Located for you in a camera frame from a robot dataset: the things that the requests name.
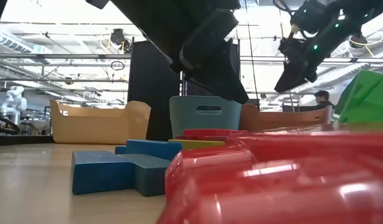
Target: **wooden table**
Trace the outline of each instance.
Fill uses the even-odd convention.
[[[0,224],[154,223],[164,196],[134,190],[72,195],[73,151],[114,146],[34,144],[0,146]]]

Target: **tan plastic bin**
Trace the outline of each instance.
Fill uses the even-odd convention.
[[[126,144],[146,139],[151,107],[139,101],[125,109],[75,108],[50,100],[56,143]]]
[[[255,105],[242,105],[240,130],[263,131],[274,128],[329,124],[332,106],[307,112],[259,112]]]

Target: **white humanoid robot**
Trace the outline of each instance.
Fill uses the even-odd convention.
[[[6,101],[3,103],[1,112],[3,115],[13,114],[12,122],[18,124],[22,111],[27,109],[27,100],[22,97],[24,87],[12,86],[6,93]]]

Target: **yellow block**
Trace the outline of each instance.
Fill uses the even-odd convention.
[[[183,149],[199,149],[203,147],[223,146],[223,141],[196,141],[196,140],[180,140],[170,139],[169,142],[180,142]]]

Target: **man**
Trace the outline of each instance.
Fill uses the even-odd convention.
[[[316,110],[324,109],[327,106],[332,106],[333,108],[335,108],[335,105],[333,105],[333,103],[329,101],[329,93],[327,91],[320,90],[316,94],[314,94],[314,96],[316,97],[317,102]]]

